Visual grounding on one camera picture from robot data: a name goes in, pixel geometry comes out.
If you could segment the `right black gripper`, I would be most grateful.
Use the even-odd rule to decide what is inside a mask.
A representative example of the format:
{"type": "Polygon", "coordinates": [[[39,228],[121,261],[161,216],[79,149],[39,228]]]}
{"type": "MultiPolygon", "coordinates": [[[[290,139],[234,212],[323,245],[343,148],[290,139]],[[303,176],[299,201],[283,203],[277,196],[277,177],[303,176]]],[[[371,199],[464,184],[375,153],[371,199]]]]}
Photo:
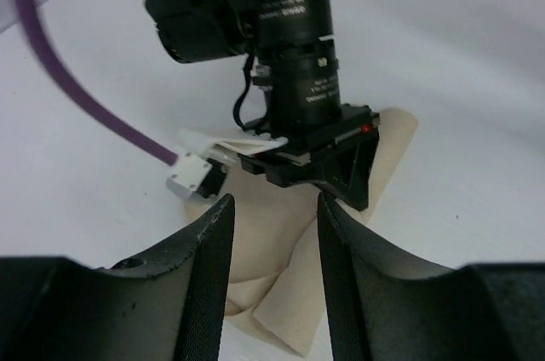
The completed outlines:
{"type": "Polygon", "coordinates": [[[286,145],[254,157],[241,156],[244,171],[275,186],[303,183],[363,211],[370,203],[370,173],[379,143],[380,113],[368,106],[341,106],[340,117],[286,145]]]}

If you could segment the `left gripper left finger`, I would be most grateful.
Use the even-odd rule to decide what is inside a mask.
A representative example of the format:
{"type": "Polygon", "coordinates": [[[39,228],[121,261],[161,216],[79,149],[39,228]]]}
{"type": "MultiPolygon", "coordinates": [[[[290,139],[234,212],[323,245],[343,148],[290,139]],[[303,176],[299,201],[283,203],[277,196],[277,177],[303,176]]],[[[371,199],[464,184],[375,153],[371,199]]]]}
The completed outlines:
{"type": "Polygon", "coordinates": [[[4,360],[216,360],[235,201],[110,268],[66,257],[1,260],[4,360]]]}

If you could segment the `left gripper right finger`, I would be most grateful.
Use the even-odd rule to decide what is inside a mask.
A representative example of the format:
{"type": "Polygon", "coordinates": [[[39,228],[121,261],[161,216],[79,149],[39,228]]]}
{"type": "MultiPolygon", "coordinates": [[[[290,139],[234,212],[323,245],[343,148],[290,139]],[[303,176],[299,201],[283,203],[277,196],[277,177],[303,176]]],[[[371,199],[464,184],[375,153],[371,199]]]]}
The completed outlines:
{"type": "Polygon", "coordinates": [[[327,194],[318,242],[334,359],[543,359],[542,263],[441,266],[361,225],[327,194]]]}

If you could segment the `beige cloth napkin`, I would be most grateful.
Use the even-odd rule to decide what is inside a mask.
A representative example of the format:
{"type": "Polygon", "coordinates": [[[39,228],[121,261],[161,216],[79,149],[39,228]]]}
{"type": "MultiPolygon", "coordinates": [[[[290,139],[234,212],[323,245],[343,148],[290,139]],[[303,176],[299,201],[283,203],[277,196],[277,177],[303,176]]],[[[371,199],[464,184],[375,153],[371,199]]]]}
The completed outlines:
{"type": "Polygon", "coordinates": [[[325,314],[318,189],[280,188],[236,164],[222,193],[235,198],[225,318],[245,334],[305,358],[325,314]]]}

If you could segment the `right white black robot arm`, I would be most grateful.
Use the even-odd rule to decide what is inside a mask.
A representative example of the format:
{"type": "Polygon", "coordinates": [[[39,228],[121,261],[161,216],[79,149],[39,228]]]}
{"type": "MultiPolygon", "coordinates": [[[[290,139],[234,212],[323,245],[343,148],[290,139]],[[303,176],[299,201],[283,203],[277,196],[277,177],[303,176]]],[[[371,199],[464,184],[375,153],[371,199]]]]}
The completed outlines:
{"type": "Polygon", "coordinates": [[[169,56],[190,64],[245,55],[266,113],[216,145],[276,186],[308,183],[348,206],[370,202],[379,115],[341,100],[330,0],[145,0],[169,56]]]}

